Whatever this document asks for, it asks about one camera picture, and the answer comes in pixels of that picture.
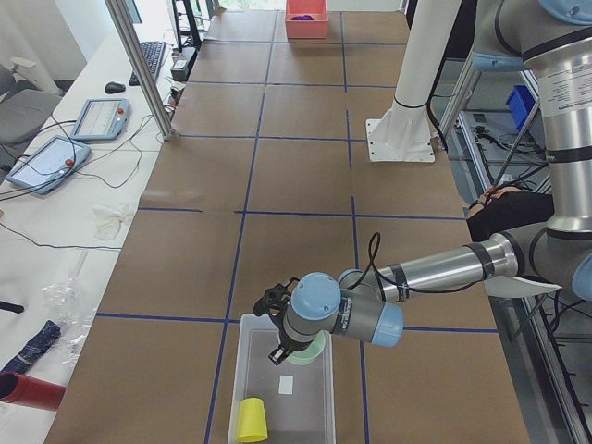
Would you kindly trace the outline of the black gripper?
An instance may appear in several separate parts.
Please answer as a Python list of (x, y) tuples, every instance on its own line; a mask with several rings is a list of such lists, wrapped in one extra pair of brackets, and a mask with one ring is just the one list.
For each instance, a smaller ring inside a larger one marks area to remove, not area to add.
[(294, 339), (283, 331), (278, 333), (278, 337), (279, 346), (268, 355), (269, 360), (275, 366), (281, 365), (289, 355), (307, 350), (315, 339), (314, 336)]

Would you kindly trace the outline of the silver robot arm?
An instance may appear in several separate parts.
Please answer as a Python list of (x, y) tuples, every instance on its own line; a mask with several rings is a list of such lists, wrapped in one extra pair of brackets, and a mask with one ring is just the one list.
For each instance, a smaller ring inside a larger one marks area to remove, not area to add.
[(535, 221), (524, 203), (487, 203), (485, 235), (401, 264), (315, 272), (267, 290), (254, 305), (277, 330), (274, 364), (309, 349), (320, 333), (391, 347), (403, 332), (401, 303), (419, 294), (520, 278), (591, 297), (591, 5), (587, 1), (480, 1), (475, 58), (524, 68), (536, 79), (553, 211)]

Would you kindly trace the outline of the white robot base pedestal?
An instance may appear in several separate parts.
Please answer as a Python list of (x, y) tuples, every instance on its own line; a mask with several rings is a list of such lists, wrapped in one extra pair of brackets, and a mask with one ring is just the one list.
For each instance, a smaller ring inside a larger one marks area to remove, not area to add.
[(372, 162), (433, 163), (430, 92), (461, 7), (460, 0), (417, 3), (391, 107), (366, 121)]

